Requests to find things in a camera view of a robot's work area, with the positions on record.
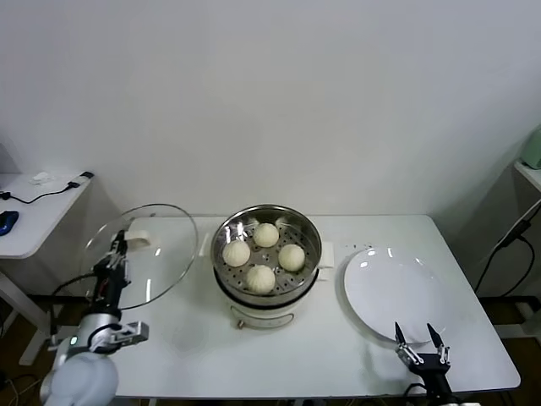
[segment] perforated steamer tray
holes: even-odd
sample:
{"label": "perforated steamer tray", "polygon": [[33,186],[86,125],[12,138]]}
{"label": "perforated steamer tray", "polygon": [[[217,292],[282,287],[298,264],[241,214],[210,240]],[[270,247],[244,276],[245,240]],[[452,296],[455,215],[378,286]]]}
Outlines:
{"label": "perforated steamer tray", "polygon": [[[278,243],[270,248],[257,246],[253,239],[255,228],[262,222],[274,224],[280,234]],[[227,265],[222,258],[225,245],[235,239],[246,241],[251,251],[248,262],[239,267]],[[278,253],[287,244],[297,244],[304,250],[306,261],[300,272],[284,271],[278,263]],[[210,251],[216,280],[232,299],[255,308],[276,308],[299,299],[314,284],[321,239],[314,224],[298,211],[262,205],[229,217],[216,231]],[[255,265],[267,265],[275,273],[276,285],[268,294],[255,294],[246,287],[246,274]]]}

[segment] white shelf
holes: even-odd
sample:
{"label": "white shelf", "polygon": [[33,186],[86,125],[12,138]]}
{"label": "white shelf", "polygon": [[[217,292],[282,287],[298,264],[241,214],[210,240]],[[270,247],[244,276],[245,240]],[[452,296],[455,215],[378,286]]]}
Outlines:
{"label": "white shelf", "polygon": [[[0,190],[11,192],[23,200],[31,200],[44,193],[62,190],[77,176],[78,173],[59,175],[50,183],[35,185],[29,182],[32,175],[0,174]],[[22,260],[32,256],[89,184],[85,182],[77,189],[44,197],[31,205],[14,199],[0,200],[0,212],[19,212],[19,220],[11,232],[0,237],[0,259]]]}

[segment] glass lid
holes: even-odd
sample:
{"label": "glass lid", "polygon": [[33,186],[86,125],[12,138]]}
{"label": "glass lid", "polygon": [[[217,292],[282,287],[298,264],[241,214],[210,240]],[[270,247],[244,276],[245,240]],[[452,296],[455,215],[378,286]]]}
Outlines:
{"label": "glass lid", "polygon": [[[122,291],[121,310],[146,305],[175,286],[192,265],[199,244],[194,219],[180,207],[137,207],[100,228],[85,247],[79,274],[92,272],[120,231],[124,231],[128,243],[126,270],[130,281]],[[81,283],[88,297],[94,284],[92,278]]]}

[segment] steamed bun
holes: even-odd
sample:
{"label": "steamed bun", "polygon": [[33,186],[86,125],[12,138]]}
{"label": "steamed bun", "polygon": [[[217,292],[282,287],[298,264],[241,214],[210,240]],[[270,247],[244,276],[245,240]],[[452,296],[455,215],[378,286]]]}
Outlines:
{"label": "steamed bun", "polygon": [[250,258],[250,247],[244,241],[235,240],[226,245],[221,253],[223,260],[232,267],[242,266]]}
{"label": "steamed bun", "polygon": [[304,268],[304,251],[296,244],[288,244],[280,250],[278,262],[286,271],[299,272]]}
{"label": "steamed bun", "polygon": [[269,248],[276,244],[279,238],[278,229],[268,222],[264,222],[255,228],[254,242],[259,247]]}
{"label": "steamed bun", "polygon": [[276,283],[274,272],[265,265],[256,265],[246,274],[246,285],[255,294],[267,294]]}

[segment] white countertop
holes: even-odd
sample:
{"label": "white countertop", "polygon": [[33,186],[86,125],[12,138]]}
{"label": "white countertop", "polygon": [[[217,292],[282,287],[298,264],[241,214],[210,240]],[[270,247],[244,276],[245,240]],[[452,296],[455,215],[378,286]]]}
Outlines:
{"label": "white countertop", "polygon": [[[55,180],[36,185],[29,182],[32,175],[0,174],[0,190],[11,192],[23,200],[31,200],[44,193],[62,190],[76,174],[55,175]],[[43,197],[25,205],[14,199],[0,200],[0,212],[16,210],[19,220],[8,234],[0,237],[1,259],[24,259],[33,255],[79,198],[90,182],[60,195]]]}
{"label": "white countertop", "polygon": [[[221,217],[196,218],[201,236]],[[451,346],[447,378],[454,392],[488,391],[520,383],[462,270],[426,216],[311,217],[335,249],[336,272],[318,281],[299,316],[276,330],[235,328],[209,258],[156,302],[123,313],[145,321],[150,338],[112,356],[118,396],[131,398],[316,398],[402,395],[418,381],[394,352],[354,315],[342,295],[346,258],[364,244],[411,250],[454,297],[442,334]],[[130,295],[129,288],[125,293]],[[432,344],[418,348],[434,352]]]}
{"label": "white countertop", "polygon": [[541,169],[531,169],[521,160],[515,162],[515,169],[520,172],[533,186],[541,191]]}

